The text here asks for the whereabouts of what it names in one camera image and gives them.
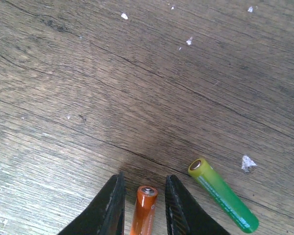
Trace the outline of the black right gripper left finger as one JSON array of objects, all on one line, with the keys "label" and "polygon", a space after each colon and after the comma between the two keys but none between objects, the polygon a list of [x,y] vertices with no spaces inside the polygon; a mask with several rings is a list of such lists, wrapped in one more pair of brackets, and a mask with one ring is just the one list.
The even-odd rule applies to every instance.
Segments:
[{"label": "black right gripper left finger", "polygon": [[122,172],[110,177],[87,208],[59,235],[123,235],[125,180]]}]

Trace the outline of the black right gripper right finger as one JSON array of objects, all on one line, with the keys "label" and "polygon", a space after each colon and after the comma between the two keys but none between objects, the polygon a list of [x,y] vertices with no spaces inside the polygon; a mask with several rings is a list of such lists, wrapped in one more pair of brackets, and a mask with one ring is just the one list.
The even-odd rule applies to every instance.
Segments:
[{"label": "black right gripper right finger", "polygon": [[169,235],[229,235],[205,212],[176,175],[166,177],[165,204]]}]

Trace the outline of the orange battery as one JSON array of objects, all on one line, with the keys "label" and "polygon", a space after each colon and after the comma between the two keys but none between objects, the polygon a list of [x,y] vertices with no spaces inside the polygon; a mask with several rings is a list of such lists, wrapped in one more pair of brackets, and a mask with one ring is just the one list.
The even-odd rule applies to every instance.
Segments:
[{"label": "orange battery", "polygon": [[130,235],[151,235],[157,196],[153,187],[138,188]]}]

